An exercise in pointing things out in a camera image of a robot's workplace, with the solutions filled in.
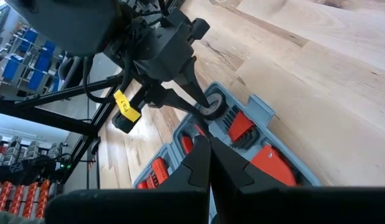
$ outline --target yellow tag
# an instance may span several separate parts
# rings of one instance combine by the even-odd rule
[[[115,97],[120,113],[130,121],[135,122],[141,116],[137,110],[130,106],[128,99],[120,90],[116,91],[113,97]]]

